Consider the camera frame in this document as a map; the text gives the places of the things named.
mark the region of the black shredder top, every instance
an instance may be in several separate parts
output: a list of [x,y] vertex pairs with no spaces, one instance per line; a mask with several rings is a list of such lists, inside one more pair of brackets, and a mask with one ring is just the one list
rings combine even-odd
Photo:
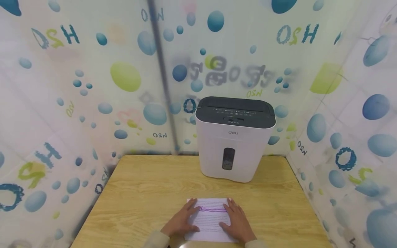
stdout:
[[200,121],[268,129],[276,124],[273,107],[261,100],[209,96],[200,100]]

